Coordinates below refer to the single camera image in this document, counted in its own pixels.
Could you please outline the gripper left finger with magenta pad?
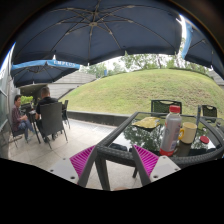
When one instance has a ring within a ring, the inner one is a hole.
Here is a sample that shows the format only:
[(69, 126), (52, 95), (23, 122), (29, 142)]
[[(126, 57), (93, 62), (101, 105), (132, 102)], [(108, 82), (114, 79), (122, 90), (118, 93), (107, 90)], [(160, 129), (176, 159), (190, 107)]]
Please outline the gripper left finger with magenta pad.
[(97, 149), (91, 146), (70, 158), (63, 158), (57, 161), (49, 169), (49, 172), (81, 187), (85, 187), (96, 156)]

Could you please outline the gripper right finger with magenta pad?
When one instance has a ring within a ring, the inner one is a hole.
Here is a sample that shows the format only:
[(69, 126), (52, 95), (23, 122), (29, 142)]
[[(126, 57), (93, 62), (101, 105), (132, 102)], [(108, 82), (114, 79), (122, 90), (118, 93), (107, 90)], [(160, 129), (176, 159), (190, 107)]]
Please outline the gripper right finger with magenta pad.
[(143, 186), (180, 170), (169, 157), (157, 156), (137, 145), (133, 146), (132, 155)]

